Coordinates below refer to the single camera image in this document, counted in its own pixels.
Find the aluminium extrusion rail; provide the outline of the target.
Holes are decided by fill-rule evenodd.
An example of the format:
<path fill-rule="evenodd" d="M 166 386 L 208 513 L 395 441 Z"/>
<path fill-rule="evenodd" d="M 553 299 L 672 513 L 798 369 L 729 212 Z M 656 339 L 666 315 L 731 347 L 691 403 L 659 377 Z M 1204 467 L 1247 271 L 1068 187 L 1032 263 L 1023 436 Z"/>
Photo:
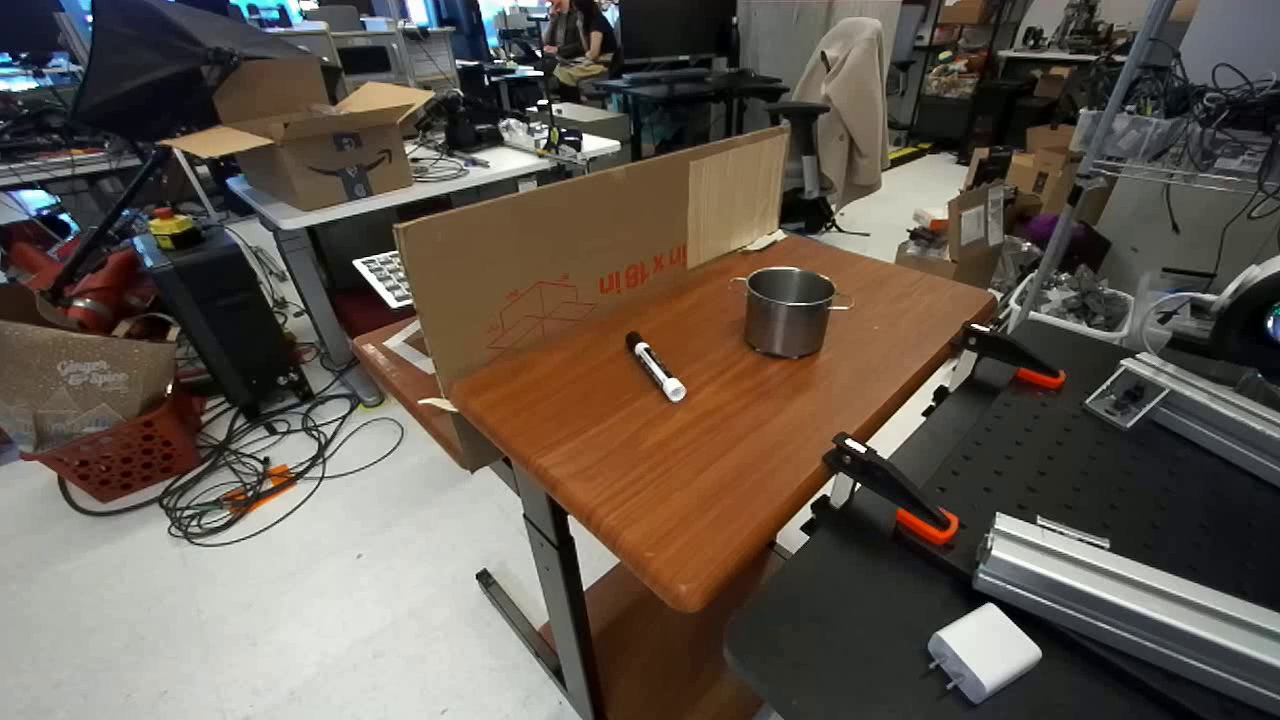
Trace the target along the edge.
<path fill-rule="evenodd" d="M 1280 613 L 994 513 L 970 587 L 1095 645 L 1280 711 Z"/>
<path fill-rule="evenodd" d="M 1195 449 L 1250 470 L 1254 480 L 1280 487 L 1280 410 L 1229 386 L 1204 381 L 1173 360 L 1135 351 L 1121 360 L 1127 381 L 1147 386 L 1141 421 L 1153 421 Z"/>

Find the near aluminium extrusion rail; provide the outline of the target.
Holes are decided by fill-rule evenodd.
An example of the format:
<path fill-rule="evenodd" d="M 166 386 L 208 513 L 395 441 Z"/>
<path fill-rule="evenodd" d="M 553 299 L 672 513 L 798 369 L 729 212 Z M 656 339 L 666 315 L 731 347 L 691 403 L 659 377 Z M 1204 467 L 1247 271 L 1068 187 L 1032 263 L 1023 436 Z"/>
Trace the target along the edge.
<path fill-rule="evenodd" d="M 970 587 L 1095 645 L 1280 711 L 1280 613 L 994 513 Z"/>

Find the far aluminium extrusion rail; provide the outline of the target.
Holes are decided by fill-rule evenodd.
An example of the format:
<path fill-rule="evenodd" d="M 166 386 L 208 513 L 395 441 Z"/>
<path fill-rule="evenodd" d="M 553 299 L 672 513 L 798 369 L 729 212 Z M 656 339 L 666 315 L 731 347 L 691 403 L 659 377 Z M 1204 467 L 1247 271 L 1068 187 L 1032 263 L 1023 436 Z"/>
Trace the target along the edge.
<path fill-rule="evenodd" d="M 1254 480 L 1280 487 L 1280 410 L 1229 386 L 1204 381 L 1173 360 L 1135 351 L 1121 360 L 1127 381 L 1147 386 L 1141 421 L 1153 421 L 1195 449 L 1250 470 Z"/>

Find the stainless steel pot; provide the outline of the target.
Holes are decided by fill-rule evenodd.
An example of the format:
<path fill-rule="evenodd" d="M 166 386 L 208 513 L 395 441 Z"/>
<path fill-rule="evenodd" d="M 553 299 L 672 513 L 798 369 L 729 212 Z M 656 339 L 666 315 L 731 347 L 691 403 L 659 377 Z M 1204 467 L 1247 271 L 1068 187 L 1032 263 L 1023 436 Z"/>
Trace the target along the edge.
<path fill-rule="evenodd" d="M 823 347 L 829 321 L 850 299 L 811 269 L 765 263 L 741 275 L 745 344 L 770 360 L 806 360 Z"/>

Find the brown cardboard panel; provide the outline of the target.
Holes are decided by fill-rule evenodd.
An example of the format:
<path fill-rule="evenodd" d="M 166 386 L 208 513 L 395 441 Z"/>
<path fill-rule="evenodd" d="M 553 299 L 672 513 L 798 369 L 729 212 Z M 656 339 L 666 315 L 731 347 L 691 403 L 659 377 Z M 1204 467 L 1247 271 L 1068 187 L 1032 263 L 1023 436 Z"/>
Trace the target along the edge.
<path fill-rule="evenodd" d="M 758 129 L 395 224 L 436 381 L 777 240 L 782 158 Z"/>

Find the orange-handled black clamp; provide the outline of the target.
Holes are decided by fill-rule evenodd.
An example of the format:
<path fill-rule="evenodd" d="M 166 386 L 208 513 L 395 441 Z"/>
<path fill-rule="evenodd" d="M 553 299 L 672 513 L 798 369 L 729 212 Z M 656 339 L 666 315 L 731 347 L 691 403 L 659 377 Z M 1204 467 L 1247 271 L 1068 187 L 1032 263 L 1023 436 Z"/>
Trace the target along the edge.
<path fill-rule="evenodd" d="M 1040 360 L 1032 347 L 1023 347 L 1021 339 L 994 331 L 992 324 L 968 324 L 965 327 L 965 347 L 982 354 L 982 360 L 999 360 L 1011 369 L 1011 381 L 1035 390 L 1061 390 L 1068 382 L 1068 371 Z"/>
<path fill-rule="evenodd" d="M 965 520 L 938 507 L 907 470 L 899 470 L 871 445 L 836 430 L 831 449 L 823 451 L 823 467 L 829 476 L 849 480 L 842 507 L 850 507 L 861 496 L 879 496 L 890 507 L 890 529 L 899 537 L 918 539 L 927 547 L 955 543 Z"/>

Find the far orange-handled black clamp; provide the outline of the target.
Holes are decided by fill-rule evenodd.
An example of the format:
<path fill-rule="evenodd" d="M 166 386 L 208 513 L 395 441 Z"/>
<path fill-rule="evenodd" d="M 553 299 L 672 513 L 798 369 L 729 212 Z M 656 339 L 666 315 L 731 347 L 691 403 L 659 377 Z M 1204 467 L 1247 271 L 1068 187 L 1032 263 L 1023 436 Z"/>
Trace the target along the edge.
<path fill-rule="evenodd" d="M 1032 347 L 1023 347 L 1021 339 L 994 331 L 992 324 L 968 324 L 965 327 L 965 347 L 982 354 L 982 360 L 999 360 L 1011 369 L 1011 381 L 1035 390 L 1061 390 L 1068 382 L 1068 371 L 1040 360 Z"/>

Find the black optical breadboard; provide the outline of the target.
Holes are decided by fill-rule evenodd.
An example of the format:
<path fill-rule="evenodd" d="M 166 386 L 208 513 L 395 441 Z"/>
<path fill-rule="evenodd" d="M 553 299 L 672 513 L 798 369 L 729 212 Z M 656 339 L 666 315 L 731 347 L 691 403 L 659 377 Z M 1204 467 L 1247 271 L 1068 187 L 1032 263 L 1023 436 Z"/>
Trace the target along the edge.
<path fill-rule="evenodd" d="M 989 365 L 895 451 L 955 539 L 819 507 L 729 666 L 782 720 L 1277 720 L 1277 482 L 1175 436 L 1141 354 L 1021 339 L 1068 382 Z"/>

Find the black metal table leg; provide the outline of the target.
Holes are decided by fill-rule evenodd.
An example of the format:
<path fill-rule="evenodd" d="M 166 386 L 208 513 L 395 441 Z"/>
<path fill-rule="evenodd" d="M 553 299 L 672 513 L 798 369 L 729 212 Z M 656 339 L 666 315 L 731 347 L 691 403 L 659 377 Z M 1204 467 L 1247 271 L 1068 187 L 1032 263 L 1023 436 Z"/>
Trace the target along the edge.
<path fill-rule="evenodd" d="M 515 493 L 527 553 L 537 562 L 542 625 L 530 625 L 507 587 L 478 567 L 474 585 L 496 616 L 515 631 L 549 680 L 566 696 L 579 720 L 604 720 L 604 686 L 595 671 L 595 645 L 586 625 L 586 596 L 579 581 L 566 513 L 530 480 L 527 467 L 496 461 L 491 470 Z"/>

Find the beige jacket on chair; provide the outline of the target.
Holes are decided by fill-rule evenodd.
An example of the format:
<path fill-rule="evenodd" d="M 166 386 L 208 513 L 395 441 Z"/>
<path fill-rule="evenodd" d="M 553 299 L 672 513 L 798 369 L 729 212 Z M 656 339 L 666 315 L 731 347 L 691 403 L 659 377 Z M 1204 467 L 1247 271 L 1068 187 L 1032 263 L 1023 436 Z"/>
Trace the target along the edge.
<path fill-rule="evenodd" d="M 831 201 L 871 194 L 888 164 L 882 24 L 876 15 L 836 21 L 792 97 L 819 104 L 816 154 Z"/>

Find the brown paper bag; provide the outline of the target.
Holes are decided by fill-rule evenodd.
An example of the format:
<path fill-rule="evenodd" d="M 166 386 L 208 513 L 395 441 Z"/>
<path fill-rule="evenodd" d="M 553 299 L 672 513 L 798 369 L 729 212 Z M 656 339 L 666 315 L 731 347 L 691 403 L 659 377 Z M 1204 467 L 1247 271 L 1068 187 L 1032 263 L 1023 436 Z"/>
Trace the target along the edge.
<path fill-rule="evenodd" d="M 173 382 L 166 339 L 121 339 L 0 321 L 0 427 L 45 451 L 133 421 Z"/>

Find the white power adapter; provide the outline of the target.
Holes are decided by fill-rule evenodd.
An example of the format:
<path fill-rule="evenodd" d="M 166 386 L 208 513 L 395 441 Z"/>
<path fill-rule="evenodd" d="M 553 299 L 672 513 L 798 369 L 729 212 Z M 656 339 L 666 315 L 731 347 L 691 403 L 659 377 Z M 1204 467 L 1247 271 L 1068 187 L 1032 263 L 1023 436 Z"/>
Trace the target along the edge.
<path fill-rule="evenodd" d="M 927 655 L 968 704 L 992 701 L 1044 660 L 1040 645 L 999 604 L 979 604 L 935 628 Z"/>

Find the black and white dry-erase marker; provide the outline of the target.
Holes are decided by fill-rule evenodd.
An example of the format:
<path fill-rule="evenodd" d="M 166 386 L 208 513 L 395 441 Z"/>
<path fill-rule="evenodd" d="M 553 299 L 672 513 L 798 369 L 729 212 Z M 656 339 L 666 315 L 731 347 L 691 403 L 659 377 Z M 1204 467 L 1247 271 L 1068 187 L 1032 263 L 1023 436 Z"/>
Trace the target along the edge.
<path fill-rule="evenodd" d="M 684 403 L 684 394 L 687 394 L 684 381 L 656 360 L 653 344 L 640 331 L 628 331 L 625 344 L 635 354 L 635 365 L 653 377 L 659 394 L 666 403 Z"/>

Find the near orange-handled black clamp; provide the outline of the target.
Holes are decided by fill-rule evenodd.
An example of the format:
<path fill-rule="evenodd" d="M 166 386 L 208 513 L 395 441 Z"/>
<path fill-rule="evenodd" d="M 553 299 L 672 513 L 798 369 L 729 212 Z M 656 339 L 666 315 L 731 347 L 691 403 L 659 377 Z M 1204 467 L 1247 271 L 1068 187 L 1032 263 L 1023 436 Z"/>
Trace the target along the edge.
<path fill-rule="evenodd" d="M 955 543 L 965 520 L 938 507 L 907 470 L 899 470 L 871 445 L 836 430 L 831 449 L 823 451 L 823 467 L 829 476 L 849 480 L 842 507 L 850 507 L 861 496 L 879 496 L 890 507 L 890 529 L 899 537 L 918 539 L 927 547 Z"/>

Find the red plastic basket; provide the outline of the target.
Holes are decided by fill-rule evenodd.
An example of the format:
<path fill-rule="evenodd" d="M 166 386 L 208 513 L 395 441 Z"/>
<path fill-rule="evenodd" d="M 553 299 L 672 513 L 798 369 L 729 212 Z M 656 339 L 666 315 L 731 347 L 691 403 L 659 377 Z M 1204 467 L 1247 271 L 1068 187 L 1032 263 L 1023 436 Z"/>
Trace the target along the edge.
<path fill-rule="evenodd" d="M 38 462 L 109 503 L 192 470 L 198 462 L 198 410 L 205 403 L 195 394 L 174 390 L 109 430 L 38 451 Z"/>

